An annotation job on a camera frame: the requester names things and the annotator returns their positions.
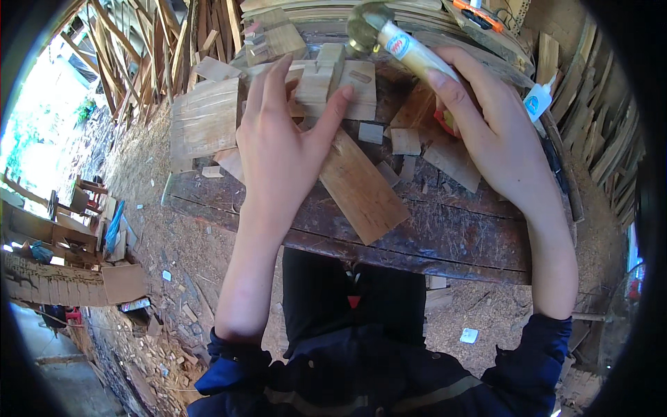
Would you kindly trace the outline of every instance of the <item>navy jacket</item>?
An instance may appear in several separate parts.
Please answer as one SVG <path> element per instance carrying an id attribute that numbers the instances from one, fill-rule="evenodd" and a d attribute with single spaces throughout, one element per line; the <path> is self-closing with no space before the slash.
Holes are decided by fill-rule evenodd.
<path id="1" fill-rule="evenodd" d="M 302 342 L 287 365 L 211 330 L 198 416 L 549 416 L 572 321 L 534 314 L 481 379 L 453 357 L 397 343 L 377 325 Z"/>

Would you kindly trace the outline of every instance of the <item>hammer head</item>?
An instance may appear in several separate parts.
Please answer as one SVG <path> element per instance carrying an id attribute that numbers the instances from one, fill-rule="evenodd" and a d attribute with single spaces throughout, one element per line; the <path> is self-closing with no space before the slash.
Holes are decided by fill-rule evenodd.
<path id="1" fill-rule="evenodd" d="M 378 42 L 378 33 L 390 20 L 394 20 L 394 11 L 383 2 L 369 1 L 353 7 L 348 18 L 350 42 L 346 51 L 350 55 L 370 53 Z"/>

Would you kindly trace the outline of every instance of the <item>person's left hand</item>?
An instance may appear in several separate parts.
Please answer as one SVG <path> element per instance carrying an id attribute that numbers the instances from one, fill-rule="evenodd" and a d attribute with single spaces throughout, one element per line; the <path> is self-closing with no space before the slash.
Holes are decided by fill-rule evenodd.
<path id="1" fill-rule="evenodd" d="M 315 185 L 354 94 L 351 85 L 339 88 L 315 127 L 301 131 L 287 106 L 285 77 L 291 62 L 286 55 L 252 81 L 236 131 L 246 187 L 241 216 L 249 213 L 253 224 L 281 239 Z"/>

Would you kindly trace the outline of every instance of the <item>white glue bottle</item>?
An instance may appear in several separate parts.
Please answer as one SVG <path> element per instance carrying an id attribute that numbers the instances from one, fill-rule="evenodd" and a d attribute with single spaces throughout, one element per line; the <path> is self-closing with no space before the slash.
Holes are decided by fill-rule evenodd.
<path id="1" fill-rule="evenodd" d="M 524 99 L 524 105 L 532 123 L 535 123 L 535 120 L 539 119 L 542 113 L 549 108 L 549 104 L 551 104 L 551 84 L 555 80 L 556 74 L 551 77 L 547 84 L 535 84 Z"/>

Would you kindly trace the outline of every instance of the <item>dark wooden table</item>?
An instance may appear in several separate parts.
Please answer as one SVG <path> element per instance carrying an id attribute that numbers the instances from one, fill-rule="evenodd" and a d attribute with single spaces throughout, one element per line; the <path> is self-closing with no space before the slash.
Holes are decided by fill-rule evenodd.
<path id="1" fill-rule="evenodd" d="M 376 122 L 388 124 L 415 81 L 411 74 L 388 60 L 376 61 L 376 73 Z M 358 123 L 345 120 L 342 124 L 355 141 Z M 387 138 L 382 146 L 357 143 L 373 164 L 384 160 L 394 169 L 401 166 L 402 157 L 391 154 Z M 162 204 L 177 213 L 236 232 L 245 187 L 231 175 L 203 177 L 201 166 L 207 161 L 197 162 L 198 171 L 170 176 Z M 428 192 L 422 193 L 425 184 Z M 510 202 L 501 201 L 484 179 L 472 194 L 418 158 L 413 182 L 401 182 L 394 191 L 407 205 L 411 218 L 372 245 L 364 246 L 324 186 L 317 182 L 301 206 L 284 245 L 421 274 L 530 284 L 526 221 Z"/>

